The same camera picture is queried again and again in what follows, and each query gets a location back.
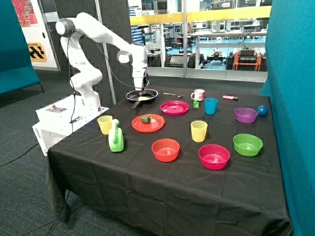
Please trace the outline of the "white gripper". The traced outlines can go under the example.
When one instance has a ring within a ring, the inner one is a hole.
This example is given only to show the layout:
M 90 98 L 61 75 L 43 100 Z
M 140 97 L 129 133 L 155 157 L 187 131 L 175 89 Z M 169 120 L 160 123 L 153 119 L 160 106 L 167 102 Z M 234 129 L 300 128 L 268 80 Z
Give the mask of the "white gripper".
M 139 96 L 143 95 L 142 90 L 149 85 L 148 71 L 146 68 L 134 68 L 132 70 L 134 88 L 139 91 Z

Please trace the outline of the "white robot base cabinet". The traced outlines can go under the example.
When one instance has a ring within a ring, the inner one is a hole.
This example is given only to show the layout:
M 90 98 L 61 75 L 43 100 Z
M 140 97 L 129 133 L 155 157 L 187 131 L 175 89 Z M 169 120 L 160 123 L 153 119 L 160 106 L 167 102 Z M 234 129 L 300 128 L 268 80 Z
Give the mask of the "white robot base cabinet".
M 79 95 L 70 95 L 36 110 L 39 122 L 32 129 L 43 155 L 47 156 L 50 147 L 107 110 L 107 107 L 102 106 L 89 110 Z

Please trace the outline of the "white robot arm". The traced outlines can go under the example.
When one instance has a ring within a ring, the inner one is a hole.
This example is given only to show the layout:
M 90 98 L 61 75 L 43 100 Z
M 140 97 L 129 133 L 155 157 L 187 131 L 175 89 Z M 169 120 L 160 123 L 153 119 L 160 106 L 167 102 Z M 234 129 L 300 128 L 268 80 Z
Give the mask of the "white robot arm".
M 79 39 L 86 36 L 96 43 L 112 44 L 120 49 L 117 60 L 122 65 L 132 66 L 135 90 L 143 90 L 148 83 L 146 48 L 143 44 L 128 43 L 88 13 L 81 12 L 75 18 L 57 21 L 56 31 L 61 36 L 61 45 L 71 66 L 79 70 L 71 78 L 72 87 L 83 97 L 85 109 L 98 111 L 99 95 L 92 86 L 102 80 L 102 72 L 86 58 Z

